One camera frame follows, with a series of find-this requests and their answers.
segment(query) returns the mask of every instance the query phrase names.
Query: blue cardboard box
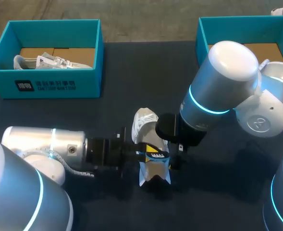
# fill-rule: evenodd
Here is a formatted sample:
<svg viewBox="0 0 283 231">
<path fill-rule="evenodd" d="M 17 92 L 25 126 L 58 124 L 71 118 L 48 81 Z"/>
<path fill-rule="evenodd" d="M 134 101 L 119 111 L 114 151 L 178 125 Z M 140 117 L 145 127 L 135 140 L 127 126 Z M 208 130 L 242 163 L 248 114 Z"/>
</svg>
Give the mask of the blue cardboard box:
<svg viewBox="0 0 283 231">
<path fill-rule="evenodd" d="M 93 68 L 13 70 L 13 58 L 22 48 L 95 48 Z M 0 95 L 98 98 L 103 50 L 100 20 L 9 21 L 0 38 Z"/>
<path fill-rule="evenodd" d="M 283 16 L 199 18 L 196 38 L 196 53 L 199 65 L 206 58 L 209 45 L 224 40 L 241 44 L 275 43 L 283 56 Z"/>
</svg>

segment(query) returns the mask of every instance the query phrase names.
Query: brown cardboard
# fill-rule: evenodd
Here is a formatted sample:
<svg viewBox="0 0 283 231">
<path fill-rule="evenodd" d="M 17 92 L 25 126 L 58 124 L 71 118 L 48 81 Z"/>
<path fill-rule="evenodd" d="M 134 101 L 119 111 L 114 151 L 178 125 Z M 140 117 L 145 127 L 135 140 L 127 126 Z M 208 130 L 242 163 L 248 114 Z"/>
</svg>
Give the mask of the brown cardboard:
<svg viewBox="0 0 283 231">
<path fill-rule="evenodd" d="M 95 48 L 55 48 L 53 56 L 93 67 Z"/>
<path fill-rule="evenodd" d="M 255 54 L 259 64 L 266 59 L 271 62 L 283 62 L 283 56 L 276 43 L 249 43 L 244 45 Z"/>
<path fill-rule="evenodd" d="M 22 48 L 20 55 L 24 58 L 37 58 L 38 55 L 42 55 L 44 52 L 47 52 L 50 55 L 53 55 L 53 48 Z"/>
</svg>

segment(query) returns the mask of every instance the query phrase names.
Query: logo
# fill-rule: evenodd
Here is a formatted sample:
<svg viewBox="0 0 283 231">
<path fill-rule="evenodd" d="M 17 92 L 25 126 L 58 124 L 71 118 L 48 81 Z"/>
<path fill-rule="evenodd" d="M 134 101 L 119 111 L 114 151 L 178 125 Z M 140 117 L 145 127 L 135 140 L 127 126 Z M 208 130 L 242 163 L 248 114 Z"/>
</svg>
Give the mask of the logo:
<svg viewBox="0 0 283 231">
<path fill-rule="evenodd" d="M 260 115 L 251 116 L 247 121 L 247 125 L 256 132 L 267 132 L 271 128 L 270 121 Z"/>
<path fill-rule="evenodd" d="M 30 80 L 16 80 L 15 84 L 19 91 L 35 91 Z"/>
<path fill-rule="evenodd" d="M 153 158 L 166 158 L 164 155 L 162 155 L 162 154 L 154 154 L 154 153 L 151 153 L 150 154 L 151 155 L 151 157 L 153 157 Z"/>
</svg>

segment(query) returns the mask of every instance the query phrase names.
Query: white robotic arm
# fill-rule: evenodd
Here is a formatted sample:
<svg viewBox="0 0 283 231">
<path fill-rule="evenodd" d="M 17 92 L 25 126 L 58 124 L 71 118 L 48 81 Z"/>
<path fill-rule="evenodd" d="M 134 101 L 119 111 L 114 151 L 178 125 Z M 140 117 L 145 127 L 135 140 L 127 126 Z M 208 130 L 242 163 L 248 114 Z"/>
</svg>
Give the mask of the white robotic arm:
<svg viewBox="0 0 283 231">
<path fill-rule="evenodd" d="M 283 63 L 260 66 L 245 46 L 216 43 L 209 51 L 181 104 L 183 121 L 207 131 L 229 110 L 240 126 L 258 137 L 283 131 Z"/>
</svg>

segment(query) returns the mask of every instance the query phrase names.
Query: gray floor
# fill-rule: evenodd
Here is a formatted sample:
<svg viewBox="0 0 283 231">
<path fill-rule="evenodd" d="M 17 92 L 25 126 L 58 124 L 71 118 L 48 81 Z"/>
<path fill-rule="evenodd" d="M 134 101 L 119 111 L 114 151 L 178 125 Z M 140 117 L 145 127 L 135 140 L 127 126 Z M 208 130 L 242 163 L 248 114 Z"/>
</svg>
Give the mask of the gray floor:
<svg viewBox="0 0 283 231">
<path fill-rule="evenodd" d="M 105 41 L 194 40 L 203 16 L 267 15 L 283 0 L 0 0 L 9 20 L 100 19 Z"/>
</svg>

